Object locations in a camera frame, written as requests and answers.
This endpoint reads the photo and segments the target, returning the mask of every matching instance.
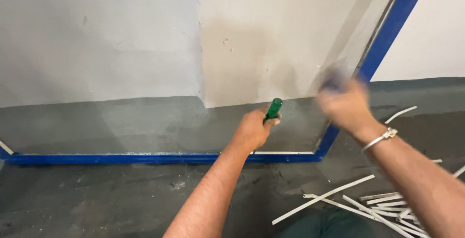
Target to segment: person's left hand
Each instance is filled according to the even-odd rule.
[[[241,145],[245,149],[244,151],[247,152],[251,152],[262,146],[270,135],[271,128],[279,124],[281,119],[281,114],[278,113],[277,118],[268,119],[263,124],[263,119],[269,107],[269,105],[265,105],[260,109],[246,113],[239,127],[236,129],[230,144]]]

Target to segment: white wall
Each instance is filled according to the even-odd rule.
[[[196,0],[0,0],[0,107],[200,95]]]
[[[372,81],[465,77],[465,0],[418,0]]]
[[[207,107],[315,95],[319,71],[358,64],[389,0],[199,0]]]
[[[0,107],[313,96],[322,67],[356,66],[387,1],[0,0]]]

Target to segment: green screwdriver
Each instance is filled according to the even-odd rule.
[[[276,118],[279,110],[281,109],[282,104],[283,104],[283,100],[281,100],[280,98],[273,99],[273,101],[271,102],[270,108],[268,109],[268,113],[263,119],[263,124],[268,119]]]

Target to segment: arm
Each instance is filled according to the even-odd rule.
[[[361,146],[387,131],[371,115],[367,94],[354,80],[347,92],[337,95],[323,91],[318,101],[332,122]],[[460,180],[398,136],[380,141],[367,154],[388,175],[432,237],[465,237],[465,185]]]
[[[220,237],[231,196],[247,156],[264,144],[279,119],[267,120],[267,107],[244,115],[232,140],[182,206],[165,238]]]

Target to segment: blue metal frame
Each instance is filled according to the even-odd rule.
[[[366,58],[360,67],[359,77],[369,81],[375,74],[397,34],[407,20],[418,0],[395,0],[388,13],[378,36],[375,38]],[[319,162],[329,151],[339,129],[330,124],[326,128],[321,143],[312,155],[249,155],[246,162],[250,163],[301,163]],[[0,158],[8,164],[177,164],[177,163],[213,163],[219,154],[180,154],[180,155],[23,155],[8,154],[0,147]]]

